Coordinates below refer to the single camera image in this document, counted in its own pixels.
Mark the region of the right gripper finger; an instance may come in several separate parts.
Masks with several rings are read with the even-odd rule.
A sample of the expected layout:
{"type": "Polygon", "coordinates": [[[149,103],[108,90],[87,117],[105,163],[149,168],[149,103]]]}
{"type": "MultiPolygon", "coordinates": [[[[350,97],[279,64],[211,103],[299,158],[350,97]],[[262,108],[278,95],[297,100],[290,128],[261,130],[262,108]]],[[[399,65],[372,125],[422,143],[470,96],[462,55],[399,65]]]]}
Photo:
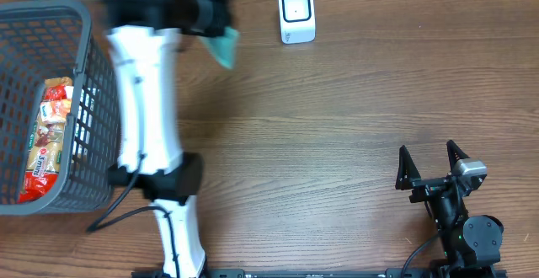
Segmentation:
{"type": "Polygon", "coordinates": [[[446,143],[446,147],[447,147],[447,153],[448,153],[448,158],[449,158],[450,169],[451,169],[451,171],[453,171],[453,169],[456,166],[456,163],[461,159],[467,159],[468,155],[465,154],[459,148],[459,146],[456,145],[456,143],[453,140],[449,140],[446,143]]]}
{"type": "Polygon", "coordinates": [[[399,148],[399,165],[395,189],[411,190],[414,187],[414,183],[420,180],[421,176],[408,149],[402,145],[399,148]]]}

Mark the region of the teal wet wipes pack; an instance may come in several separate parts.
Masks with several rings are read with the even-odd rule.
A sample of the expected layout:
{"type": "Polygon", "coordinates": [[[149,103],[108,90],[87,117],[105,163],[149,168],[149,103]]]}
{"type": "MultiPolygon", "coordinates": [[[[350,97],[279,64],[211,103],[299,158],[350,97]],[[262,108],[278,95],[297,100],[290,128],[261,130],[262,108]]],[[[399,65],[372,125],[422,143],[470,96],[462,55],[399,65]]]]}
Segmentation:
{"type": "Polygon", "coordinates": [[[199,37],[201,43],[222,67],[232,70],[236,62],[237,43],[240,34],[236,29],[226,27],[223,36],[199,37]]]}

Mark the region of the orange spaghetti packet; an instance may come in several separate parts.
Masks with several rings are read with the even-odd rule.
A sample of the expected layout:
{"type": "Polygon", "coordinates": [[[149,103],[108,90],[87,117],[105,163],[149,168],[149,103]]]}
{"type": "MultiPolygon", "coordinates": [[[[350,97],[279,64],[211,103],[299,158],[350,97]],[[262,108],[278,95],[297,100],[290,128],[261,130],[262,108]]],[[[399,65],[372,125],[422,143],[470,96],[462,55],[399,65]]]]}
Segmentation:
{"type": "Polygon", "coordinates": [[[29,139],[29,156],[19,192],[19,204],[44,196],[58,178],[73,89],[73,80],[69,77],[45,80],[44,93],[29,139]]]}

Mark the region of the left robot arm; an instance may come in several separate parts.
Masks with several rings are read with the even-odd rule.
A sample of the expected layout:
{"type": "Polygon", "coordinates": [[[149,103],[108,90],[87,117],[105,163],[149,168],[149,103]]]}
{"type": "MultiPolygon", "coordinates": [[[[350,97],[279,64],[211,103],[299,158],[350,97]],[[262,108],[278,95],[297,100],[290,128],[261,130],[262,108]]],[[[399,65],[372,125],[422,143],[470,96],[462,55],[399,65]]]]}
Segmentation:
{"type": "Polygon", "coordinates": [[[139,189],[163,246],[159,277],[207,277],[196,215],[203,158],[181,145],[176,59],[184,36],[200,39],[226,69],[239,38],[230,0],[103,0],[106,38],[120,98],[120,153],[108,181],[139,189]]]}

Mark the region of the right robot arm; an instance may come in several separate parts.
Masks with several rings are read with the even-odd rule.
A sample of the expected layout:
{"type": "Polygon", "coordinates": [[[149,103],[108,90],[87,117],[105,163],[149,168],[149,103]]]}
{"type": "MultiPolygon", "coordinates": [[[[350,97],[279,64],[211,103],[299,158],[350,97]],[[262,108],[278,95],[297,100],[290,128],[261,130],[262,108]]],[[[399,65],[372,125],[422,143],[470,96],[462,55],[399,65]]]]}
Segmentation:
{"type": "Polygon", "coordinates": [[[422,203],[435,222],[436,234],[415,249],[398,277],[503,278],[497,270],[501,260],[504,225],[489,215],[470,216],[464,198],[485,181],[488,170],[479,159],[470,158],[452,140],[446,143],[450,172],[445,177],[422,179],[405,146],[399,148],[395,188],[410,190],[409,200],[422,203]],[[442,259],[430,261],[426,269],[412,269],[415,257],[434,241],[444,251],[442,259]]]}

